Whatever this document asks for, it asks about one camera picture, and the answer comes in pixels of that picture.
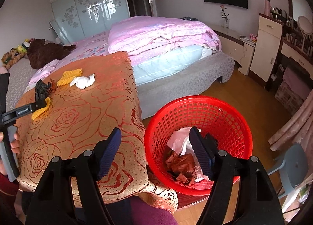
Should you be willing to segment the white plastic bag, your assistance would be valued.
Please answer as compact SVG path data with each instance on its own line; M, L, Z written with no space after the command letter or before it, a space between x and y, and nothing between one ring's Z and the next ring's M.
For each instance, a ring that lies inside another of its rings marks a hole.
M184 127L174 131L167 142L167 146L178 155L182 156L190 153L195 157L195 153L189 139L190 130L191 127Z

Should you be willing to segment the light blue plastic chair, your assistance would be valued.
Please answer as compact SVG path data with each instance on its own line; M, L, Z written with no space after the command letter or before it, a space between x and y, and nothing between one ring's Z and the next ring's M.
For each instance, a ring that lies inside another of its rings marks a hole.
M281 199L303 182L308 172L308 161L306 153L299 143L295 143L275 160L276 164L267 171L267 174L279 172L284 190L283 193L278 194L278 198Z

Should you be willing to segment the yellow foam net near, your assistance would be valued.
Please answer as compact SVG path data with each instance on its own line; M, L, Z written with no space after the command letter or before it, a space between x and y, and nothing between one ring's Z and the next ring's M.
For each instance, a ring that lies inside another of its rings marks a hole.
M41 109L35 111L35 112L31 115L31 119L32 119L33 121L34 121L37 117L39 117L40 115L42 115L43 113L45 113L45 112L49 109L49 107L50 107L50 105L51 105L51 98L47 97L47 98L45 99L45 101L46 101L46 106L45 106L44 108L41 108Z

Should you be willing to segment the yellow foam net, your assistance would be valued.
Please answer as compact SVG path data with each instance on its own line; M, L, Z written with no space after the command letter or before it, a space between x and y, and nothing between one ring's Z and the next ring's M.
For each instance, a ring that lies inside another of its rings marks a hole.
M31 119L32 119L33 121L34 121L37 117L39 117L40 115L42 115L43 113L45 113L45 112L49 109L49 107L50 107L50 105L51 105L51 98L47 97L47 98L45 99L45 101L46 101L46 106L45 106L44 108L41 108L41 109L35 111L35 112L31 115Z
M70 70L63 72L62 77L58 80L57 86L70 84L75 77L82 76L82 69Z

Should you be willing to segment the black crumpled plastic bag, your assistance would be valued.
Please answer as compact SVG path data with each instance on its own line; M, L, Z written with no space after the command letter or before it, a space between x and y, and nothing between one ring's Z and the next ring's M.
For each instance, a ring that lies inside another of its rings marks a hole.
M35 101L45 100L52 92L52 83L46 84L43 80L39 80L35 85Z

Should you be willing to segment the yellow plush toys pile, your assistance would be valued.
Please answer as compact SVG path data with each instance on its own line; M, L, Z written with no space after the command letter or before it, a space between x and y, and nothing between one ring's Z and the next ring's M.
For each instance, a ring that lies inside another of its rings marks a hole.
M4 67L6 70L9 70L21 59L27 59L29 46L33 41L34 38L25 39L22 44L19 44L17 47L13 47L9 52L6 52L1 59L2 67Z

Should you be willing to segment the yellow foam net far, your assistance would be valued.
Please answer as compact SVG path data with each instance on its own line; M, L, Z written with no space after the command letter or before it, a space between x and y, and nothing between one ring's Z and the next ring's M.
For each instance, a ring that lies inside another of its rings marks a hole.
M82 76L82 69L70 70L63 72L62 77L58 80L57 86L70 84L75 77Z

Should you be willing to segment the small white tissue wad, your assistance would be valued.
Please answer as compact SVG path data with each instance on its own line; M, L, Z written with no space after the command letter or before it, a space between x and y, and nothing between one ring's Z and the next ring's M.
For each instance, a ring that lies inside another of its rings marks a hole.
M70 86L75 85L80 90L83 90L91 86L94 82L95 82L95 74L92 74L89 77L85 77L85 76L74 77L74 79L70 83Z

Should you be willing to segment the brown teddy bear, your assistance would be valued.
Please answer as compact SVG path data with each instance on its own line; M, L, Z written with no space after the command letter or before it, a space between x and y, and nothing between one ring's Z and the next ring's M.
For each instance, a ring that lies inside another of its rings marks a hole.
M53 42L47 43L45 39L35 39L28 48L28 59L33 69L41 69L54 60L63 60L74 49L76 45L62 46Z

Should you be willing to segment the orange rose tablecloth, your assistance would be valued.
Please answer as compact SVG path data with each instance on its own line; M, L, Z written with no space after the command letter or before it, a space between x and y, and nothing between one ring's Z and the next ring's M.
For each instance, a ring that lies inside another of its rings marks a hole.
M113 128L119 128L121 145L108 175L98 183L104 202L135 195L153 207L175 212L177 193L149 177L146 170L145 128L128 54L81 59L50 78L57 81L64 72L75 69L81 69L84 76L94 75L94 83L83 90L58 87L45 113L35 120L22 117L16 123L21 140L20 189L33 192L52 157L75 158L106 139Z

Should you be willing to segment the glass sliding wardrobe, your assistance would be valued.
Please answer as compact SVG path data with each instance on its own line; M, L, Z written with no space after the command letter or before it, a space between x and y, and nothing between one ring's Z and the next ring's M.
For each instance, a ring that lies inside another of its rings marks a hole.
M127 0L51 0L51 28L63 44L110 30L130 17Z

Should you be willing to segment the white tall cabinet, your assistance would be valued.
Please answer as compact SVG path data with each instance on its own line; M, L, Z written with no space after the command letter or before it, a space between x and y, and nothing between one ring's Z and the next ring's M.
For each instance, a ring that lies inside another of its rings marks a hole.
M250 74L267 83L281 43L283 24L259 14L257 42L250 65Z

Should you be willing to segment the rose in glass vase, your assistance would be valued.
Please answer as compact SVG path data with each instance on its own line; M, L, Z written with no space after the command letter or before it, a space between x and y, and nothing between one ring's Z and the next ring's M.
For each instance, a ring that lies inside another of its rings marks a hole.
M224 19L224 26L226 29L229 29L229 14L226 13L226 8L223 5L220 6L220 9L222 19Z

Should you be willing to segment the pink thermos bottle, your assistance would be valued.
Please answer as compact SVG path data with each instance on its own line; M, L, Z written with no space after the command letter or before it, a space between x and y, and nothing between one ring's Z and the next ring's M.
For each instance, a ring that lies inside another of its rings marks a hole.
M271 15L271 0L264 1L264 15L266 16Z

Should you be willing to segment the vanity mirror with frame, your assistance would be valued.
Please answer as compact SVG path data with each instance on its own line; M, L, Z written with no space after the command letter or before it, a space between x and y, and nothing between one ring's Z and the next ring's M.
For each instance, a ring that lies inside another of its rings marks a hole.
M288 0L289 16L298 20L298 17L305 16L312 23L312 9L307 0Z

